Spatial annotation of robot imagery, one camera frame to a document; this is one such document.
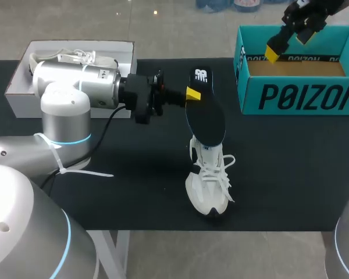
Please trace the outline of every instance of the teal shoe box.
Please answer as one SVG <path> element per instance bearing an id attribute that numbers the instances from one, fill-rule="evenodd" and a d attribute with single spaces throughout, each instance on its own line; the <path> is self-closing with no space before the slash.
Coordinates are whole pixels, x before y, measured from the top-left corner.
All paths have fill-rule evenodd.
<path id="1" fill-rule="evenodd" d="M 306 45 L 293 36 L 287 52 L 271 64 L 266 42 L 279 30 L 239 27 L 234 71 L 242 113 L 349 115 L 349 26 L 326 26 Z"/>

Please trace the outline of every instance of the shoe insole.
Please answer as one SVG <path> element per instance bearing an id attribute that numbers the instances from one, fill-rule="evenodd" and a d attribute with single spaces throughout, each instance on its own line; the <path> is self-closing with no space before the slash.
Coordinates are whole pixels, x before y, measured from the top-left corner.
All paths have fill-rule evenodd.
<path id="1" fill-rule="evenodd" d="M 200 100 L 186 102 L 186 117 L 191 131 L 205 146 L 221 144 L 225 136 L 225 117 L 213 93 L 211 68 L 198 66 L 191 69 L 189 87 L 201 94 Z"/>

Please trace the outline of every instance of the white shoe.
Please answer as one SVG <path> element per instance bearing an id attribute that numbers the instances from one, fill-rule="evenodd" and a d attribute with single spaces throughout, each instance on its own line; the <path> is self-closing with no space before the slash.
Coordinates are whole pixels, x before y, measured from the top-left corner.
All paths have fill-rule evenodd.
<path id="1" fill-rule="evenodd" d="M 223 155 L 222 144 L 207 147 L 193 136 L 190 140 L 190 157 L 194 164 L 186 179 L 186 191 L 191 203 L 204 215 L 222 214 L 228 202 L 233 202 L 228 190 L 231 185 L 225 169 L 235 163 L 234 156 Z M 224 165 L 225 158 L 233 160 Z"/>
<path id="2" fill-rule="evenodd" d="M 57 53 L 48 56 L 40 56 L 36 53 L 31 53 L 29 57 L 30 71 L 34 73 L 36 66 L 41 61 L 48 60 L 82 65 L 91 65 L 111 69 L 117 69 L 117 67 L 119 66 L 118 62 L 113 57 L 98 56 L 96 55 L 95 51 L 85 52 L 80 49 L 70 51 L 68 49 L 63 48 L 60 51 L 57 51 Z"/>

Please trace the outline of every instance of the gray floor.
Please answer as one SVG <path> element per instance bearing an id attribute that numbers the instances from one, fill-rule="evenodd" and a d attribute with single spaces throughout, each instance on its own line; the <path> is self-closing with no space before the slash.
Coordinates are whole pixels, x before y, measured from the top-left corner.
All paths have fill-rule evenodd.
<path id="1" fill-rule="evenodd" d="M 194 1 L 0 0 L 0 59 L 19 59 L 31 40 L 54 39 L 132 40 L 138 58 L 231 57 L 240 24 L 279 24 L 286 8 L 209 15 Z M 349 23 L 349 8 L 330 22 Z"/>
<path id="2" fill-rule="evenodd" d="M 128 279 L 326 279 L 319 232 L 133 231 Z"/>
<path id="3" fill-rule="evenodd" d="M 206 15 L 194 0 L 0 0 L 0 59 L 54 39 L 132 40 L 138 58 L 232 57 L 240 24 L 279 24 L 285 7 Z M 349 8 L 330 23 L 349 24 Z M 133 231 L 128 279 L 321 279 L 324 254 L 319 232 Z"/>

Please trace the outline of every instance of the white box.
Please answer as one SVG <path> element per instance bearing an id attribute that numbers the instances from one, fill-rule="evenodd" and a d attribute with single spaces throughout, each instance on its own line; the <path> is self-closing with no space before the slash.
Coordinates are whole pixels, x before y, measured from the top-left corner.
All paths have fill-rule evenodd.
<path id="1" fill-rule="evenodd" d="M 137 60 L 134 55 L 134 42 L 128 41 L 32 41 L 22 56 L 17 69 L 8 84 L 5 96 L 17 118 L 41 118 L 40 99 L 33 93 L 32 76 L 29 71 L 29 56 L 36 52 L 49 55 L 58 50 L 82 49 L 96 51 L 102 56 L 111 56 L 119 62 L 122 77 L 136 73 Z M 108 118 L 113 110 L 91 109 L 92 118 Z M 115 117 L 129 118 L 130 110 L 121 110 Z"/>

